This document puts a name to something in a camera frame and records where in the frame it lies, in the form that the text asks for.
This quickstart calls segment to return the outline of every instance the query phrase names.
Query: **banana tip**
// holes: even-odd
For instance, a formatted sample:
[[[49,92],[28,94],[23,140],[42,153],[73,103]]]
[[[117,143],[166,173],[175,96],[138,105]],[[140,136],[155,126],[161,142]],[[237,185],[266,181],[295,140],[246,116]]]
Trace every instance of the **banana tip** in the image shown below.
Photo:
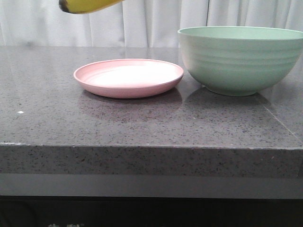
[[[60,6],[60,9],[61,9],[63,12],[67,12],[67,13],[70,12],[70,11],[68,10],[68,8],[67,8],[67,1],[66,1],[66,0],[59,0],[59,6]]]

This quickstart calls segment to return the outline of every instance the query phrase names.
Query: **yellow banana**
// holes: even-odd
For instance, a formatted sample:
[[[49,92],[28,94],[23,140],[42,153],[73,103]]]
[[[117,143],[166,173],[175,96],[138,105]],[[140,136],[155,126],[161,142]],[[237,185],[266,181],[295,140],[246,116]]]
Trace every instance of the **yellow banana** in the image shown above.
[[[59,0],[62,11],[74,14],[91,13],[123,0]]]

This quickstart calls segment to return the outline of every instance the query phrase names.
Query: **plate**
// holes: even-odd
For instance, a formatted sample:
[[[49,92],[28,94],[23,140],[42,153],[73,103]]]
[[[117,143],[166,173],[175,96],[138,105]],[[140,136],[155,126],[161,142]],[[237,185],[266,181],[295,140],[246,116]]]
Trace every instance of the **plate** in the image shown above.
[[[116,59],[84,65],[74,72],[87,91],[111,98],[142,98],[174,88],[183,69],[173,63],[152,59]]]

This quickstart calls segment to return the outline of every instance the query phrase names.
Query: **bowl rim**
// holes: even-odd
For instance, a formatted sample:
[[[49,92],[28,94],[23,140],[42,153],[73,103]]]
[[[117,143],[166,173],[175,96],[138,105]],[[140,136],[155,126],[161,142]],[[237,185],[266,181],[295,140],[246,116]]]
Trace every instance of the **bowl rim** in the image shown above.
[[[208,37],[208,36],[198,36],[198,35],[191,35],[186,34],[183,31],[189,29],[198,29],[198,28],[256,28],[256,29],[265,29],[265,30],[282,30],[282,31],[289,31],[293,33],[299,33],[302,35],[301,38],[289,38],[289,39],[255,39],[255,38],[228,38],[228,37]],[[196,27],[185,27],[178,30],[178,34],[186,35],[191,37],[203,37],[208,39],[220,39],[220,40],[247,40],[247,41],[291,41],[291,40],[303,40],[303,32],[292,30],[292,29],[285,29],[285,28],[276,28],[276,27],[261,27],[261,26],[196,26]]]

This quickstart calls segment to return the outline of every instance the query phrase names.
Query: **gray speckled countertop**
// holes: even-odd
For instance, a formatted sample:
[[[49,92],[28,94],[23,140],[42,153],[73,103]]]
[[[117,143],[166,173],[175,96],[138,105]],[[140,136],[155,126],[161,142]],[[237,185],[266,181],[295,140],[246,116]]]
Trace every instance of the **gray speckled countertop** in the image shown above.
[[[142,99],[96,96],[73,78],[84,64],[121,58],[184,68],[178,48],[0,47],[0,182],[10,187],[9,174],[301,180],[303,58],[246,97],[212,93],[185,68],[176,88]]]

